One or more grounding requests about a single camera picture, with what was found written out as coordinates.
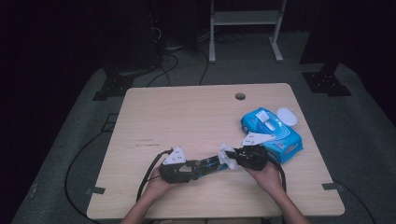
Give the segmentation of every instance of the wipes package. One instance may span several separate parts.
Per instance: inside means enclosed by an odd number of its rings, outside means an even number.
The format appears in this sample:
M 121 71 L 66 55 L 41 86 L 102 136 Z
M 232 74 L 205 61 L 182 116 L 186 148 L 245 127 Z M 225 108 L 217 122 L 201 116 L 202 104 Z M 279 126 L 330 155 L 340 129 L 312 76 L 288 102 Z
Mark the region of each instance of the wipes package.
M 302 138 L 271 111 L 260 107 L 247 113 L 241 119 L 242 130 L 246 133 L 272 134 L 275 138 L 262 145 L 276 156 L 280 162 L 288 161 L 303 149 Z

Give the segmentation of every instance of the shelf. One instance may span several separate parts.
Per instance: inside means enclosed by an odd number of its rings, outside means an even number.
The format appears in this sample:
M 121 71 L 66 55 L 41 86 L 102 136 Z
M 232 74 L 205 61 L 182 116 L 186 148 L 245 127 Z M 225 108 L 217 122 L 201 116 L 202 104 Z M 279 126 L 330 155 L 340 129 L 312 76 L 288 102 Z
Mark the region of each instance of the shelf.
M 278 14 L 278 10 L 217 11 L 214 13 L 214 25 L 276 24 Z

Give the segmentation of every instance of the floor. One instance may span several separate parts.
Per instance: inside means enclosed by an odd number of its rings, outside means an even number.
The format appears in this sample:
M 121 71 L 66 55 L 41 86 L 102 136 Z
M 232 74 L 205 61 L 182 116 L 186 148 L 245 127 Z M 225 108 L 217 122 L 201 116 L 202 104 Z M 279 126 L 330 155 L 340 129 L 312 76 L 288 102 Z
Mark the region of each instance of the floor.
M 377 223 L 394 222 L 394 125 L 364 89 L 359 77 L 342 64 L 335 75 L 351 96 L 330 97 L 326 93 L 311 92 L 302 72 L 318 71 L 322 64 L 299 64 L 309 33 L 280 34 L 278 45 L 283 63 L 276 62 L 269 35 L 237 35 L 240 41 L 217 44 L 217 61 L 211 64 L 207 64 L 207 43 L 200 45 L 202 51 L 184 49 L 171 53 L 173 56 L 163 56 L 164 70 L 177 62 L 176 67 L 167 72 L 169 79 L 162 75 L 153 80 L 163 72 L 157 69 L 138 77 L 133 87 L 146 88 L 149 83 L 150 87 L 289 83 L 331 176 L 334 181 L 345 184 L 340 190 L 345 213 L 340 217 L 309 217 L 309 220 L 312 223 L 373 223 L 369 216 L 372 214 Z M 111 138 L 111 132 L 101 130 L 108 117 L 108 125 L 116 121 L 116 115 L 109 115 L 119 113 L 123 100 L 121 96 L 92 100 L 105 79 L 102 69 L 92 74 L 12 223 L 92 223 L 84 214 Z M 118 223 L 118 220 L 98 221 Z M 281 218 L 272 217 L 271 222 L 281 223 Z

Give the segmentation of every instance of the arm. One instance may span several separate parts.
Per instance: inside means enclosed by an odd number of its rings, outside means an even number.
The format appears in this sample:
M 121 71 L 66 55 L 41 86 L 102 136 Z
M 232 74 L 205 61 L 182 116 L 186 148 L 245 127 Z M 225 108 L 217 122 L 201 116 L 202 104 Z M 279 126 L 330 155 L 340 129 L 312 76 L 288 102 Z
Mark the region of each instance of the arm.
M 286 194 L 285 190 L 283 190 L 282 183 L 280 182 L 279 171 L 271 162 L 268 162 L 261 171 L 255 171 L 248 168 L 245 168 L 245 170 L 253 176 L 259 187 L 274 199 L 282 212 L 286 223 L 309 223 L 306 217 L 289 198 L 288 194 Z
M 150 178 L 153 178 L 148 182 L 145 192 L 142 194 L 137 203 L 131 208 L 125 218 L 121 221 L 121 224 L 140 224 L 149 208 L 163 195 L 165 195 L 169 189 L 176 186 L 177 184 L 169 184 L 160 177 L 160 171 L 158 167 L 155 168 Z

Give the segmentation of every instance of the tissue pack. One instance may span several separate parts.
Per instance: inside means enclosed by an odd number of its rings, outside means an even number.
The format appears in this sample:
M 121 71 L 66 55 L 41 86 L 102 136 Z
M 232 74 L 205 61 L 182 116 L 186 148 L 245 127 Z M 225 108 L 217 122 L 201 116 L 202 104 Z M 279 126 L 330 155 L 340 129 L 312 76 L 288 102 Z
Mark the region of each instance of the tissue pack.
M 282 163 L 303 149 L 301 136 L 265 108 L 260 107 L 247 113 L 242 117 L 241 124 L 245 133 L 273 134 L 275 138 L 262 145 Z

